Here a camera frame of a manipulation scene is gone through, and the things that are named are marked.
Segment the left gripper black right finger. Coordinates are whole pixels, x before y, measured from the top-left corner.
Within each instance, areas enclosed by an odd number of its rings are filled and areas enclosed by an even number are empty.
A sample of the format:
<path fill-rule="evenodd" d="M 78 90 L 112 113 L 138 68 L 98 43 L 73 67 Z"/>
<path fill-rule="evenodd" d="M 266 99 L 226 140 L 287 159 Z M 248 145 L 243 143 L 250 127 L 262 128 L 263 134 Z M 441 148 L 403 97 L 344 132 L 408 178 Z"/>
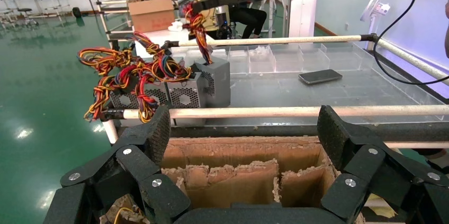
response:
<path fill-rule="evenodd" d="M 406 223 L 448 223 L 448 178 L 390 149 L 369 128 L 320 108 L 319 141 L 340 172 L 320 207 L 353 223 L 371 194 L 407 214 Z"/>

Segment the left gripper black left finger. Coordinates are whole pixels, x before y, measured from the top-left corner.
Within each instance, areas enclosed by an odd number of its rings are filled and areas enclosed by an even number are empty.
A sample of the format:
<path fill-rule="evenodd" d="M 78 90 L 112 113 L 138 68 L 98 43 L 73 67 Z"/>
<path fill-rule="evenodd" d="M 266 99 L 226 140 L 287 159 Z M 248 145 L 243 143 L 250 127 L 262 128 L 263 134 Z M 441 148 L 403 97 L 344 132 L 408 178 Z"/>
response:
<path fill-rule="evenodd" d="M 169 139 L 169 109 L 161 106 L 148 123 L 126 128 L 105 153 L 63 175 L 44 222 L 98 223 L 115 200 L 130 195 L 151 221 L 175 223 L 191 202 L 161 171 Z"/>

